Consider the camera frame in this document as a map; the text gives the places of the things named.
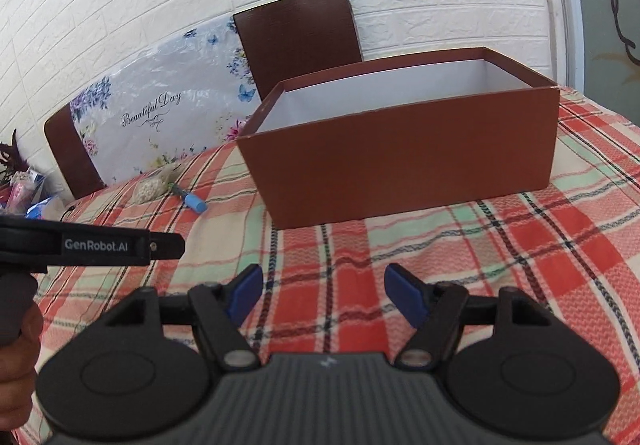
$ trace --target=blue butterfly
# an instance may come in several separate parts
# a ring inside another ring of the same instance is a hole
[[[251,102],[254,98],[255,89],[248,90],[244,87],[244,84],[240,85],[240,89],[238,90],[238,98],[241,102]]]

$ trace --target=blue marker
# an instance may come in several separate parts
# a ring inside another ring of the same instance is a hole
[[[175,183],[169,184],[169,190],[176,196],[180,196],[185,205],[198,214],[202,214],[207,210],[207,204],[198,198],[195,194],[187,192],[178,187]]]

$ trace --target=brown box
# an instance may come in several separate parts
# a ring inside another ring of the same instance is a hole
[[[285,80],[238,147],[274,226],[305,227],[544,188],[558,85],[487,48]]]

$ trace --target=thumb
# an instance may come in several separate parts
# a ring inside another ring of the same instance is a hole
[[[22,326],[20,330],[22,334],[28,338],[31,342],[38,342],[40,340],[40,334],[44,326],[44,320],[42,319],[42,313],[36,303],[32,303],[31,307],[24,314],[22,319]]]

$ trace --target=checkered fabric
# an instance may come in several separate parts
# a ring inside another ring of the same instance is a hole
[[[46,321],[40,364],[140,285],[185,292],[250,263],[266,288],[242,332],[263,360],[274,351],[384,351],[412,329],[385,295],[401,263],[424,281],[476,295],[525,290],[615,365],[622,397],[607,435],[640,443],[640,129],[563,90],[552,182],[544,190],[420,212],[275,231],[234,144],[188,161],[180,185],[207,200],[200,217],[175,197],[129,205],[135,181],[86,197],[66,220],[180,232],[180,262],[148,268],[52,268],[37,301]],[[465,332],[463,345],[490,329]],[[193,345],[188,329],[166,333]],[[49,432],[36,407],[20,443]]]

